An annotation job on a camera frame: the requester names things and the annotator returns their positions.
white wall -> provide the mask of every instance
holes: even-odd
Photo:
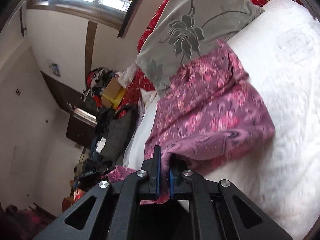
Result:
[[[39,160],[57,111],[31,48],[0,84],[0,102],[1,204],[27,208],[36,198]]]
[[[73,169],[82,153],[75,142],[66,138],[69,117],[70,114],[58,109],[37,176],[36,203],[55,216],[62,214],[61,204],[70,195]]]
[[[82,150],[66,138],[70,115],[55,103],[31,48],[0,83],[0,102],[2,206],[24,209],[36,202],[61,214]]]
[[[25,5],[22,8],[22,22],[25,27]],[[29,47],[27,32],[25,32],[25,38],[21,34],[19,11],[17,11],[0,32],[0,83],[17,59]]]
[[[124,39],[117,38],[118,31],[98,24],[93,46],[92,69],[107,67],[125,70],[137,57],[138,40],[163,0],[143,0],[131,22]]]
[[[26,23],[40,69],[82,93],[88,20],[60,12],[27,10]],[[58,64],[61,77],[52,74],[51,63]]]
[[[137,43],[163,0],[143,0],[124,39],[119,31],[98,24],[93,48],[92,69],[101,66],[125,70],[135,62]],[[59,82],[82,92],[85,89],[84,50],[88,20],[45,10],[27,10],[28,37],[41,70]],[[61,77],[48,67],[53,61]]]

white plastic item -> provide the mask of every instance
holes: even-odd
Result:
[[[127,88],[127,86],[132,82],[137,71],[138,66],[136,64],[132,64],[125,71],[117,72],[116,79],[123,88]]]
[[[104,145],[106,144],[106,139],[105,138],[101,138],[101,141],[98,143],[96,152],[100,153],[102,151],[102,149],[104,148]]]

gray bag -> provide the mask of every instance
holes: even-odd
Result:
[[[126,110],[127,113],[119,118],[119,114]],[[108,131],[103,134],[106,143],[100,155],[103,162],[112,162],[112,165],[123,165],[124,152],[128,146],[138,119],[138,108],[133,105],[123,106],[116,112],[110,121]]]

bed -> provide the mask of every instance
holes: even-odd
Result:
[[[271,0],[263,8],[265,12],[228,44],[262,96],[276,136],[260,152],[229,162],[205,178],[231,180],[298,240],[320,214],[320,24],[291,0]],[[129,168],[141,167],[158,99],[145,110],[132,138]]]

black bag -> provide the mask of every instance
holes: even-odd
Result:
[[[100,108],[98,112],[97,125],[95,129],[95,134],[96,136],[98,136],[98,141],[101,139],[101,135],[108,132],[109,123],[114,119],[115,113],[116,111],[112,108]]]
[[[119,118],[119,114],[124,110],[126,114]],[[124,152],[134,134],[138,117],[138,107],[133,105],[123,106],[116,112],[107,131],[103,134],[106,138],[105,146],[100,153],[103,162],[123,165]]]

